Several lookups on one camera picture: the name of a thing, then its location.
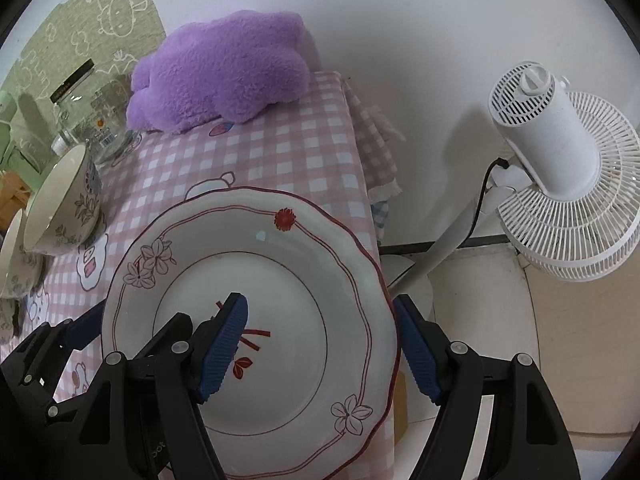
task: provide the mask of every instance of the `white bowl with floral pattern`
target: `white bowl with floral pattern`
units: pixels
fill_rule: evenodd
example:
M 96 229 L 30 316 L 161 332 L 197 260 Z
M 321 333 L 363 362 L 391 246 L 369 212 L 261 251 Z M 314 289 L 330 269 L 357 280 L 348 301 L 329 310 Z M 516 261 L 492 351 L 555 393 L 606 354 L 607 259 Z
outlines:
M 14 336 L 15 300 L 0 300 L 0 346 L 8 344 Z
M 20 209 L 11 220 L 0 249 L 0 297 L 21 298 L 38 282 L 42 256 L 24 250 L 27 215 Z
M 86 146 L 72 147 L 33 199 L 24 228 L 26 250 L 59 256 L 78 248 L 98 220 L 101 188 Z

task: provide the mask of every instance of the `white wall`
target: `white wall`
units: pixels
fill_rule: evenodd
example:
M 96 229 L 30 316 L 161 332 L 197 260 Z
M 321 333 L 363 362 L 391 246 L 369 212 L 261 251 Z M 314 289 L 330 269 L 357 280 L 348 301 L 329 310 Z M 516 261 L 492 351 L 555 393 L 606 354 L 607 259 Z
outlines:
M 0 49 L 0 79 L 59 1 L 30 5 Z M 407 134 L 393 145 L 404 193 L 385 244 L 434 239 L 478 192 L 500 142 L 488 92 L 514 62 L 541 61 L 640 122 L 640 56 L 603 0 L 154 1 L 167 32 L 241 8 L 303 15 L 324 66 Z

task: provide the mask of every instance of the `blue checkered cloth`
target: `blue checkered cloth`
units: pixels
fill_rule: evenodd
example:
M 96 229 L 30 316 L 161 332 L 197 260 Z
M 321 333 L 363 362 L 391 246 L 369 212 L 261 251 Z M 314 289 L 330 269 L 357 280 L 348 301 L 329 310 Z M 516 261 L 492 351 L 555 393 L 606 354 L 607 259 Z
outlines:
M 385 235 L 386 217 L 389 216 L 389 202 L 376 202 L 371 205 L 371 216 L 373 216 L 373 225 L 376 227 L 376 238 L 382 240 Z

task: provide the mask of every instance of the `blue gripper pad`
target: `blue gripper pad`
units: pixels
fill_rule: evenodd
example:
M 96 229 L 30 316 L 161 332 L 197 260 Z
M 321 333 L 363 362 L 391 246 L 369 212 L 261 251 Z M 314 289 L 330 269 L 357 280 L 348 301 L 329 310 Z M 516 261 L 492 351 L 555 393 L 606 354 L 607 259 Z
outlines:
M 439 404 L 442 399 L 442 389 L 438 383 L 436 361 L 404 303 L 399 298 L 395 298 L 394 307 L 400 332 L 400 345 L 414 375 L 415 383 L 423 395 L 429 396 L 434 404 Z
M 202 360 L 197 392 L 203 401 L 220 389 L 229 363 L 238 350 L 238 342 L 248 317 L 249 306 L 246 298 L 240 295 Z

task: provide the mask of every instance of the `purple plush toy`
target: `purple plush toy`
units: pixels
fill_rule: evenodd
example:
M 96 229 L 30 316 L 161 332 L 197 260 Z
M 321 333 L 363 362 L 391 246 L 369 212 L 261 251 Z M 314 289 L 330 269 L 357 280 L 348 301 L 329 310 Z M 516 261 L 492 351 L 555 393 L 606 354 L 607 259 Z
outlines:
M 127 126 L 183 132 L 218 115 L 242 123 L 268 104 L 295 101 L 309 83 L 297 51 L 304 35 L 294 12 L 239 10 L 178 28 L 136 65 Z

